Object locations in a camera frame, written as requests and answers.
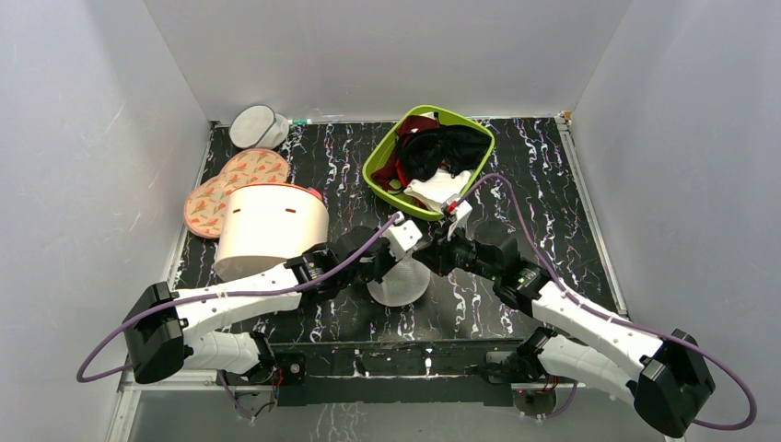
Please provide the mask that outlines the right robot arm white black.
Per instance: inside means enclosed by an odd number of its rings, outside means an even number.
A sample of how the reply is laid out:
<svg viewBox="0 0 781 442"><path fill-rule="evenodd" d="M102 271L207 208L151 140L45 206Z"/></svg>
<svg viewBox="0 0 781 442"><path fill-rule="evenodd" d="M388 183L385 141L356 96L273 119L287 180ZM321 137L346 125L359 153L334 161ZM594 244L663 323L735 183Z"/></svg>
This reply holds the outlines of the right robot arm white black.
<svg viewBox="0 0 781 442"><path fill-rule="evenodd" d="M531 381L576 379L629 403L645 423L675 438L715 391L693 336L676 329L662 339L638 330L557 283L520 253L515 238L481 242L445 225L413 256L440 276L461 269L492 281L504 304L548 325L511 358Z"/></svg>

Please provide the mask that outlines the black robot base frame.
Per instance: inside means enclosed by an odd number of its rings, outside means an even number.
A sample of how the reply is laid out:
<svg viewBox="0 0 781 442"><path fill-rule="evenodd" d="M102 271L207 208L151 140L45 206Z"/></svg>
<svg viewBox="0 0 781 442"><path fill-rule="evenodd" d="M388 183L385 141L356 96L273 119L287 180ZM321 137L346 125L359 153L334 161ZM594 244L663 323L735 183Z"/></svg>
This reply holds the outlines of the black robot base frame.
<svg viewBox="0 0 781 442"><path fill-rule="evenodd" d="M219 374L242 411L363 402L478 403L550 419L573 401L573 382L503 362L518 340L275 343L256 375Z"/></svg>

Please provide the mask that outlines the beige mesh cylindrical laundry bag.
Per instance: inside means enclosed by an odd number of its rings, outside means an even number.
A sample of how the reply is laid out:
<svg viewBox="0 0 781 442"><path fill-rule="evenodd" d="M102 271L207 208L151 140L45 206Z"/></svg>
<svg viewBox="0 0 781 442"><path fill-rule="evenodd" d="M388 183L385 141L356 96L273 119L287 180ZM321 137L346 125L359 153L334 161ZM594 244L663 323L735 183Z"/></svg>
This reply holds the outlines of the beige mesh cylindrical laundry bag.
<svg viewBox="0 0 781 442"><path fill-rule="evenodd" d="M414 303L429 287L431 272L419 261L405 257L367 291L382 306L397 308Z"/></svg>

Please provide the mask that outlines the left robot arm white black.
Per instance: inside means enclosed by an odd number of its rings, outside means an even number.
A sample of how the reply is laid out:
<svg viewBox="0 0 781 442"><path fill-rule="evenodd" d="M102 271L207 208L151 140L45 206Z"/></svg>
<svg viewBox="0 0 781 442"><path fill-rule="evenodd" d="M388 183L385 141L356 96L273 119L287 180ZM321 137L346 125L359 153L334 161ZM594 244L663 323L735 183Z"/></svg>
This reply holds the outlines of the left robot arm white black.
<svg viewBox="0 0 781 442"><path fill-rule="evenodd" d="M134 380L152 384L183 369L219 370L253 383L271 378L275 358L258 332L230 333L235 323L381 280L422 239L412 223L385 230L355 227L334 242L312 246L275 267L195 289L150 285L135 302L123 332Z"/></svg>

